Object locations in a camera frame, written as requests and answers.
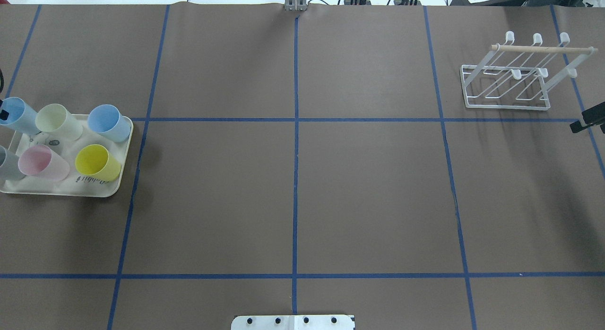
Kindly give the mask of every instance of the metal bracket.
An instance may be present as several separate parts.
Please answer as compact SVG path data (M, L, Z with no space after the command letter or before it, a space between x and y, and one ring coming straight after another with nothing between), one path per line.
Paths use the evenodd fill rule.
M307 11L307 0L285 0L286 11Z
M238 316L231 330L355 330L354 315Z

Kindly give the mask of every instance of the light blue cup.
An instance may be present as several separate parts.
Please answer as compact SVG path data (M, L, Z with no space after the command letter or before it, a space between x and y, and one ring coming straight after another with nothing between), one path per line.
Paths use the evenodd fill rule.
M26 175L19 171L19 157L0 146L0 180L21 180Z
M9 113L6 120L0 119L0 125L11 128L23 134L36 135L40 130L36 127L37 112L19 97L9 97L2 102L0 112Z
M130 123L111 104L103 104L88 115L88 127L113 142L124 142L130 136Z

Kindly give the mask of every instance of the metal plate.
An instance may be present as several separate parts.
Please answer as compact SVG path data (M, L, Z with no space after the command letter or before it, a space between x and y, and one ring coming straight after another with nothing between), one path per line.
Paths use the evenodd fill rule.
M231 330L354 330L354 315L238 316Z

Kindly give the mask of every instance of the pink cup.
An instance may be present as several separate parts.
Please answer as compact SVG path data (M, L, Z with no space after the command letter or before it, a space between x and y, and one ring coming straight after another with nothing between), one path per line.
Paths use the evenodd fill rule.
M69 174L67 161L45 145L36 145L24 151L18 166L25 175L54 182L62 181Z

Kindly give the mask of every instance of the plastic cup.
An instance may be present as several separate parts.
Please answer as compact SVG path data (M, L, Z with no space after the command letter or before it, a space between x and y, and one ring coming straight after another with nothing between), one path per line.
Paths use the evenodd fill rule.
M88 115L88 127L113 142L124 142L130 136L130 124L111 104L103 104Z
M67 141L75 141L82 136L84 128L61 104L49 104L36 116L36 127Z
M19 157L0 146L0 179L21 180L26 175L19 171Z
M24 151L18 164L25 175L49 181L62 181L69 175L67 161L45 145L35 145Z
M0 106L0 113L0 125L27 135L40 132L36 127L36 111L19 97L5 99Z
M76 170L101 181L114 181L120 176L121 164L106 147L89 145L76 156Z

